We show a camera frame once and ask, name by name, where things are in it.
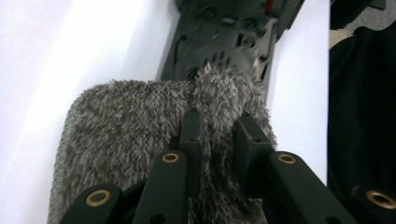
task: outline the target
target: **gold ring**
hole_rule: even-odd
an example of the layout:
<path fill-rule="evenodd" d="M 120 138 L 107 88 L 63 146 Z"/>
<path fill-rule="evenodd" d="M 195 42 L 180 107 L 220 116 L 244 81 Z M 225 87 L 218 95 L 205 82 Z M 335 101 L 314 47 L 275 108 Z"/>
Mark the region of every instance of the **gold ring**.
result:
<path fill-rule="evenodd" d="M 280 154 L 279 156 L 277 156 L 277 159 L 288 164 L 293 164 L 296 162 L 296 159 L 294 159 L 291 155 L 288 154 Z"/>
<path fill-rule="evenodd" d="M 396 202 L 390 198 L 388 195 L 383 194 L 379 191 L 376 190 L 369 190 L 366 193 L 366 197 L 372 202 L 375 203 L 376 205 L 387 208 L 387 209 L 395 209 L 396 208 Z"/>
<path fill-rule="evenodd" d="M 180 159 L 180 157 L 175 153 L 167 153 L 163 155 L 164 162 L 176 162 L 178 159 Z"/>
<path fill-rule="evenodd" d="M 94 197 L 98 194 L 105 194 L 105 198 L 103 198 L 99 201 L 95 200 Z M 99 190 L 92 192 L 90 195 L 88 195 L 87 199 L 85 200 L 85 203 L 91 207 L 96 207 L 96 206 L 106 203 L 110 199 L 110 195 L 111 195 L 110 191 L 108 191 L 106 189 L 99 189 Z"/>

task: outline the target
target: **white table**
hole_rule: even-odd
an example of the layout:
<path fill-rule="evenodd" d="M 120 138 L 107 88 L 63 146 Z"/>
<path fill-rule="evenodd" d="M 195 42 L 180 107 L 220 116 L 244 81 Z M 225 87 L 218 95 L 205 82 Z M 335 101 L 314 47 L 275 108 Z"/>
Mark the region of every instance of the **white table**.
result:
<path fill-rule="evenodd" d="M 111 79 L 158 79 L 174 0 L 0 2 L 0 223 L 47 220 L 69 106 Z M 278 150 L 326 180 L 329 1 L 306 0 L 276 44 L 268 108 Z"/>

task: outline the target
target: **fuzzy cloth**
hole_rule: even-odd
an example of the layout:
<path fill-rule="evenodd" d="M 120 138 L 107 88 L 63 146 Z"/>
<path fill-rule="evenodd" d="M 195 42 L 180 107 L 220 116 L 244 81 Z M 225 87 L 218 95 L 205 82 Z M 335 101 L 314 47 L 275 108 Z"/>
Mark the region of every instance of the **fuzzy cloth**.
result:
<path fill-rule="evenodd" d="M 233 172 L 233 125 L 250 113 L 275 146 L 259 80 L 207 66 L 193 81 L 113 81 L 84 91 L 68 113 L 58 148 L 49 223 L 84 190 L 127 189 L 148 176 L 154 157 L 179 136 L 185 112 L 201 115 L 204 180 L 189 223 L 265 223 L 259 200 L 244 198 Z"/>

